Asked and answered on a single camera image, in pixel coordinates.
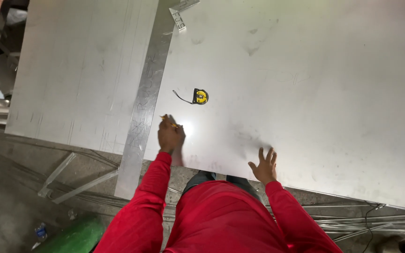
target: concrete floor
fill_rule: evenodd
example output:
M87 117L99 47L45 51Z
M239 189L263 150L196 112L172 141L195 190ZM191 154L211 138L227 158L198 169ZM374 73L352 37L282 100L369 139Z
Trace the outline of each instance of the concrete floor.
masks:
M37 145L45 145L49 148L41 148L16 142L26 142ZM63 160L69 155L69 151L57 149L84 150L66 145L58 145L45 141L38 141L22 137L1 137L0 136L0 155L22 164L32 170L49 175ZM109 153L101 153L105 157L120 163L121 156ZM142 174L146 171L150 161L144 161ZM98 178L101 175L113 170L113 168L103 165L91 158L77 155L77 157L66 167L66 169L56 179L72 187L78 187L86 182ZM182 191L187 181L196 174L196 170L185 167L172 167L172 174L169 187ZM217 179L224 179L225 175L217 175ZM259 182L251 182L253 187L258 189L266 204L268 199L264 192L264 187ZM113 195L115 191L116 177L98 184L90 191ZM39 189L41 185L34 184L30 188ZM312 193L303 190L287 189L302 205L323 204L331 202L342 202L345 204L356 203L344 198L328 196L324 194ZM168 204L177 204L180 195L168 191L166 202ZM0 173L0 252L25 252L36 241L33 229L39 221L47 223L48 227L60 228L67 224L67 212L71 207L77 210L86 210L99 213L106 224L108 224L119 210L89 203L77 198L71 198L63 204L55 205L49 200L38 197L36 192L15 183L4 173ZM362 217L370 207L348 207L348 208L311 208L308 213L311 215L333 215ZM382 208L373 211L373 216L405 214L405 210L396 210L394 208ZM173 223L165 220L164 242L166 244ZM374 244L382 240L383 235L375 235L374 240L366 252L374 252ZM370 239L370 234L346 239L338 243L339 247L346 253L362 252Z

